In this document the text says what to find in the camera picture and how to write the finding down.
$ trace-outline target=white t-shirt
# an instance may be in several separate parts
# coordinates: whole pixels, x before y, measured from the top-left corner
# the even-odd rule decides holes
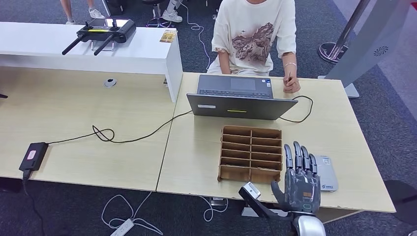
[[[296,53],[296,11],[294,0],[223,0],[214,24],[214,52],[229,53],[230,69],[269,72],[269,52],[277,38],[278,55]]]

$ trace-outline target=cardboard organizer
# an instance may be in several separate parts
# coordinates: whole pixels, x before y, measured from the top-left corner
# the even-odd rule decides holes
[[[276,129],[223,127],[218,181],[280,181],[282,136]]]

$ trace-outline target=robotic thumb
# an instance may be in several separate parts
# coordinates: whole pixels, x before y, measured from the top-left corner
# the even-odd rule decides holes
[[[285,196],[284,196],[284,193],[281,191],[281,189],[279,189],[277,181],[272,181],[271,182],[271,189],[272,189],[272,193],[274,194],[278,203],[281,206],[284,206]]]

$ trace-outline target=floor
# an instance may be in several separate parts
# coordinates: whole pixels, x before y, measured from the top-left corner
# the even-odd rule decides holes
[[[330,40],[336,40],[353,11],[357,0],[297,0],[296,24],[298,75],[316,78],[327,74],[332,65],[320,59],[317,47]],[[189,20],[205,27],[201,34],[205,45],[210,48],[213,33],[213,10],[210,1],[190,0]],[[10,1],[0,0],[0,21],[64,24],[59,1]],[[74,18],[78,23],[89,20],[84,0],[72,0]],[[104,12],[101,2],[97,8]],[[186,10],[181,7],[179,15],[185,17]],[[132,1],[122,18],[133,19],[143,26],[151,17],[149,6]],[[417,93],[413,91],[416,73],[415,12],[409,14],[407,32],[402,33],[402,43],[398,46],[398,58],[389,58],[373,67],[355,82],[361,97],[351,100],[352,107],[374,156],[383,179],[399,179],[417,187],[417,165],[414,164],[417,152]],[[186,23],[176,24],[178,29],[183,70],[204,72],[208,64],[203,47],[198,43],[198,33],[190,30]],[[211,60],[215,54],[209,52]],[[271,53],[275,62],[272,75],[282,76],[283,71],[276,52]],[[109,229],[100,218],[106,202],[116,194],[123,194],[137,207],[147,195],[146,192],[62,184],[41,181],[28,183],[28,190],[36,201],[36,206],[44,217],[48,236],[110,235]],[[40,224],[30,208],[30,201],[23,193],[0,193],[0,236],[40,235]],[[274,234],[267,222],[261,218],[241,217],[241,201],[230,201],[224,213],[215,213],[211,222],[203,220],[207,204],[198,197],[152,193],[142,206],[139,215],[157,226],[165,235],[179,236],[283,236],[288,230],[286,222],[273,222]],[[130,209],[123,201],[115,201],[104,217],[126,218]],[[397,220],[392,214],[363,212],[325,225],[328,236],[396,236],[415,228]],[[134,227],[127,235],[156,235],[142,227]]]

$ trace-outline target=laptop keyboard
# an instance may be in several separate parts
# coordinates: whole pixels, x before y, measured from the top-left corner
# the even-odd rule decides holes
[[[270,98],[270,95],[267,94],[267,93],[223,91],[223,90],[207,90],[207,89],[200,89],[200,94],[203,94],[203,95],[216,95],[216,96],[230,96],[230,97]]]

